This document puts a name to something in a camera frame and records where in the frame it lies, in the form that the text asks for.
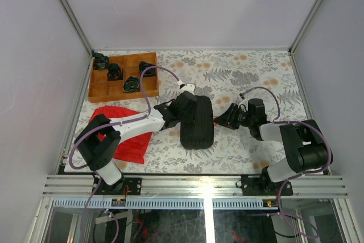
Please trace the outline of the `black plastic tool case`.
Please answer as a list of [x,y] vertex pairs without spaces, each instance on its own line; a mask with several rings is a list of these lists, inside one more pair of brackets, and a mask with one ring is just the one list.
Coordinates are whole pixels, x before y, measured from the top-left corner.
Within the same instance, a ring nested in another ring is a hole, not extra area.
[[212,103],[207,96],[196,96],[192,122],[181,121],[180,143],[187,150],[208,149],[214,143]]

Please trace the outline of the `red cloth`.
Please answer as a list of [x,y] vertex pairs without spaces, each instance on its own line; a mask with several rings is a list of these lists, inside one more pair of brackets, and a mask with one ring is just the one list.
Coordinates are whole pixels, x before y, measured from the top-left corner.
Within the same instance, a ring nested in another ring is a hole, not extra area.
[[[103,114],[106,118],[124,118],[139,114],[139,112],[124,108],[121,106],[102,106],[97,108],[89,121],[97,115]],[[144,133],[142,135],[130,138],[118,145],[113,158],[125,162],[144,164],[144,156],[147,151],[152,133]]]

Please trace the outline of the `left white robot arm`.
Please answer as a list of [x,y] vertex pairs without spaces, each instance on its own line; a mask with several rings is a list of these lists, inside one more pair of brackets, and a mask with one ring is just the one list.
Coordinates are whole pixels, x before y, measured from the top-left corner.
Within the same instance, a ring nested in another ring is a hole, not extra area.
[[105,188],[112,194],[119,194],[125,181],[112,161],[119,144],[145,133],[175,127],[182,121],[192,122],[196,106],[197,97],[183,91],[172,101],[150,107],[143,113],[114,119],[108,119],[104,114],[97,115],[76,138],[69,164],[75,170],[83,168],[73,165],[72,157],[78,150],[86,166],[105,182]]

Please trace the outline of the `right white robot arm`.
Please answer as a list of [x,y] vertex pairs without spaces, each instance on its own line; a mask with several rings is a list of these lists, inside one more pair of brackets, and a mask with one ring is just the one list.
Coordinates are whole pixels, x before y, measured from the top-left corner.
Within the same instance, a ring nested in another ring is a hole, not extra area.
[[283,144],[285,158],[265,167],[260,174],[259,187],[265,194],[274,193],[287,179],[323,172],[333,162],[332,150],[315,120],[270,122],[259,98],[248,100],[247,107],[231,104],[214,121],[233,130],[246,127],[258,141]]

